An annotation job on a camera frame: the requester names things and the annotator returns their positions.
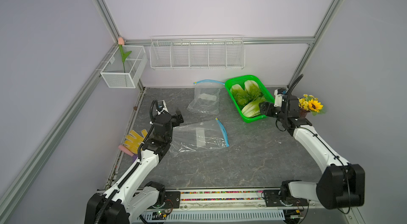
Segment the chinese cabbage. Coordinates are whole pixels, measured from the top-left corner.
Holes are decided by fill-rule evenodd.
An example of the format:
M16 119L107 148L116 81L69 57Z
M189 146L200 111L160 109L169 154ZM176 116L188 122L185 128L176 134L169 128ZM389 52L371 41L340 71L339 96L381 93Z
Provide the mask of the chinese cabbage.
M240 109L243 109L251 102L250 95L239 84L233 85L230 91Z
M250 96L250 99L254 101L258 97L262 97L263 93L259 85L253 80L247 80L244 82L245 91Z
M267 99L264 96L256 98L254 101L243 107L241 110L242 115L246 118L253 118L260 115L259 105L266 101Z

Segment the clear zip-top bag blue seal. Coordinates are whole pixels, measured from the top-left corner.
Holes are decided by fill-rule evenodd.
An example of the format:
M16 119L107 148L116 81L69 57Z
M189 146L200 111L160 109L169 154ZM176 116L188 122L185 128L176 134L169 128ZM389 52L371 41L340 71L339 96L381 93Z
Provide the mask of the clear zip-top bag blue seal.
M224 82L209 79L194 82L194 99L187 110L192 113L218 114L220 91L224 85Z

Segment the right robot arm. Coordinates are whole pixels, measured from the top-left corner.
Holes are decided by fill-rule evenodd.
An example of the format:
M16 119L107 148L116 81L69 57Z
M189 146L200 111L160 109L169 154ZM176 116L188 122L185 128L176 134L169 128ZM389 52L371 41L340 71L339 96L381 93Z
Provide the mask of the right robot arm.
M312 123L300 116L300 102L293 90L302 77L299 75L287 89L277 89L274 103L260 103L260 114L282 124L283 130L314 159L322 176L317 183L283 181L278 197L282 202L288 199L315 201L329 210L361 207L365 203L365 171L341 157L319 136Z

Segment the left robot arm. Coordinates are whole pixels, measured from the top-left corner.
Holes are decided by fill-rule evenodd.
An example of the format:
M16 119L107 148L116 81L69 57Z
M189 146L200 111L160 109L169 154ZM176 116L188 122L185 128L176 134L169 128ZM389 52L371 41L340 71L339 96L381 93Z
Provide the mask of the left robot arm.
M173 129L184 122L179 109L170 114L165 101L154 99L149 109L151 128L137 150L137 159L125 174L105 193L94 194L85 212L86 224L132 224L136 220L146 223L143 217L150 207L165 204L165 186L147 183L141 192L140 185L168 152Z

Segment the green plastic basket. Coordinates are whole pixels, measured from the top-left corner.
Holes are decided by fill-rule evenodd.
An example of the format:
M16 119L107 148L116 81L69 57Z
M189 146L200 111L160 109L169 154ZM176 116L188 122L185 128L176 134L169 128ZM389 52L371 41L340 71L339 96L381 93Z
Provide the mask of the green plastic basket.
M225 82L225 88L245 123L265 119L266 116L260 114L260 103L275 102L270 91L253 75L229 79Z

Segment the dark glass vase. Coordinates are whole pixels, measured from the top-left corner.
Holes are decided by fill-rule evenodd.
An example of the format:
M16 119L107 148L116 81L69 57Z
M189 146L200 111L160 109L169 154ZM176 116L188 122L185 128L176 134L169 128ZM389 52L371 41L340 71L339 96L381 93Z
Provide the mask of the dark glass vase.
M300 118L305 118L307 116L307 114L309 114L310 111L304 110L304 109L300 109Z

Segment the yellow sunflower bouquet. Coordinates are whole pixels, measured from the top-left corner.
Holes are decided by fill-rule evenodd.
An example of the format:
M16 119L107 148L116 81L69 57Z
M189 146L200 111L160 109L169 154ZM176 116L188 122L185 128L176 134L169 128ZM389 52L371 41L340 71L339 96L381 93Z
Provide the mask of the yellow sunflower bouquet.
M326 113L326 107L313 95L304 94L302 98L298 99L299 108L310 111L313 116Z

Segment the yellow toy hand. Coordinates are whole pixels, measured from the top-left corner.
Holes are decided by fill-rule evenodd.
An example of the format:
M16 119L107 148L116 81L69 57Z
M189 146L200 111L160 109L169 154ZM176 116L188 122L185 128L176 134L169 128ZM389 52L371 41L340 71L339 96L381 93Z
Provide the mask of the yellow toy hand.
M147 136L147 130L143 129L141 134L134 130L130 130L125 136L125 141L123 143L124 147L127 148L133 154L137 154L138 148Z

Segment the artificial pink tulip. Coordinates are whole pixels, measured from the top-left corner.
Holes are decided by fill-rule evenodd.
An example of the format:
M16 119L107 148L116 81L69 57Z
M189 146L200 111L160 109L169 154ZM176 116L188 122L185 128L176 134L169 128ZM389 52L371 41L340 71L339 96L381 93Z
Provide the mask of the artificial pink tulip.
M119 45L119 50L120 50L120 54L121 54L121 60L122 60L122 64L123 64L123 70L124 73L126 73L126 59L130 56L131 51L125 52L123 46L125 45L125 40L122 37L118 38L118 45Z

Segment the white mesh wall basket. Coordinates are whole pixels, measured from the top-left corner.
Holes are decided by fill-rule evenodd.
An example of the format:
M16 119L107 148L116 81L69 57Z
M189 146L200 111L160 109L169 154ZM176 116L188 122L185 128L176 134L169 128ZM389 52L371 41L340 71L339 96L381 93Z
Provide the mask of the white mesh wall basket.
M109 88L138 87L147 64L145 48L138 45L119 45L111 53L100 75Z

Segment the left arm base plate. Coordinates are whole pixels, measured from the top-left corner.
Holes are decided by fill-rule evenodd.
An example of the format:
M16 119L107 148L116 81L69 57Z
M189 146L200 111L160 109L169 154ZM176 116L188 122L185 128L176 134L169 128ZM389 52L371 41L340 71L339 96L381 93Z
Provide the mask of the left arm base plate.
M179 209L181 203L180 191L166 191L165 195L160 195L156 204L148 209Z

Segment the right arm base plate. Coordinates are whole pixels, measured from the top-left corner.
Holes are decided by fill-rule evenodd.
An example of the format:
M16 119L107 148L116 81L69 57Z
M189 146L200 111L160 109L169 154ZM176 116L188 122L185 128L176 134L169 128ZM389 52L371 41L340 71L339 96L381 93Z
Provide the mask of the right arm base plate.
M263 190L261 197L265 201L267 207L308 207L309 202L305 199L294 197L283 198L280 190Z

